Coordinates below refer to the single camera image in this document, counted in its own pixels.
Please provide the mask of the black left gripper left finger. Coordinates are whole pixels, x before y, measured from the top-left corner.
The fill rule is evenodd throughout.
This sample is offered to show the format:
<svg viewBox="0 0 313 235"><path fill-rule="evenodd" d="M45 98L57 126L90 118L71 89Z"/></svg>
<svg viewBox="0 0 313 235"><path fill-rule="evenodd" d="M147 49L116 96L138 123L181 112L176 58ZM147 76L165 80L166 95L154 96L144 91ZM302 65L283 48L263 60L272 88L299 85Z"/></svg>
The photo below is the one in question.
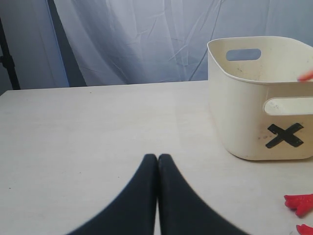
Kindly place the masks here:
<svg viewBox="0 0 313 235"><path fill-rule="evenodd" d="M100 213L70 235L152 235L158 196L158 163L146 154L137 171Z"/></svg>

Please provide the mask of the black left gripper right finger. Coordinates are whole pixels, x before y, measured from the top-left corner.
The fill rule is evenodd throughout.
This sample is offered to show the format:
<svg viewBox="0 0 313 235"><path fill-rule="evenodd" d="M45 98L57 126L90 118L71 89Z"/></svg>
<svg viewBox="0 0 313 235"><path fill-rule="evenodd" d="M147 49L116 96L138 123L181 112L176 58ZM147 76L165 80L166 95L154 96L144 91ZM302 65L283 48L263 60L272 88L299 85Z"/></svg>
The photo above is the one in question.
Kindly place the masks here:
<svg viewBox="0 0 313 235"><path fill-rule="evenodd" d="M158 158L162 235L245 235L211 209L189 186L169 154Z"/></svg>

